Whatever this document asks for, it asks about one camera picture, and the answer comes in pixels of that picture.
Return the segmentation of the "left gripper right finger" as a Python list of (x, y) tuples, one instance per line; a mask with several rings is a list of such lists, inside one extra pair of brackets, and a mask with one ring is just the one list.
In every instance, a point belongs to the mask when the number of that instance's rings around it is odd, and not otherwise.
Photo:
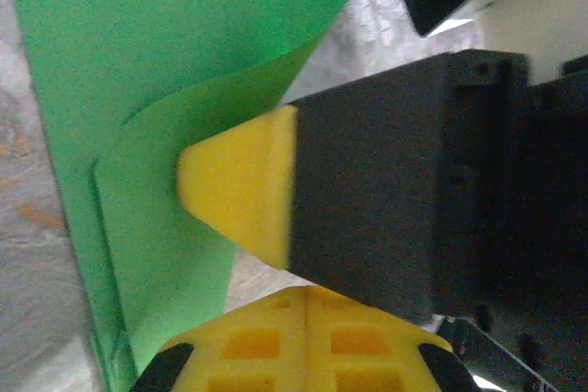
[(306, 288), (306, 333), (306, 392), (473, 392), (446, 340), (325, 288)]

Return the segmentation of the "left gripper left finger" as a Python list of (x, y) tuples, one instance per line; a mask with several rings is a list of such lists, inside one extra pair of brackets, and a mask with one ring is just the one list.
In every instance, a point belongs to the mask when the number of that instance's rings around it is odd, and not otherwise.
[(306, 288), (293, 286), (171, 338), (130, 392), (300, 392)]

